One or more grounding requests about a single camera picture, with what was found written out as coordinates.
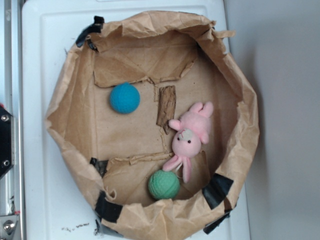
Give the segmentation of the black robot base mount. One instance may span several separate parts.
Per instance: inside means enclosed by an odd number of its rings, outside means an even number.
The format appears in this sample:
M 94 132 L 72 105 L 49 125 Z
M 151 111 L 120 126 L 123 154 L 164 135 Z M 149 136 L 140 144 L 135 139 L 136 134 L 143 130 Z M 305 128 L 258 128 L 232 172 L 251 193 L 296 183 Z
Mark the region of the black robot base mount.
M 13 157 L 13 116 L 0 104 L 0 179 L 14 165 Z

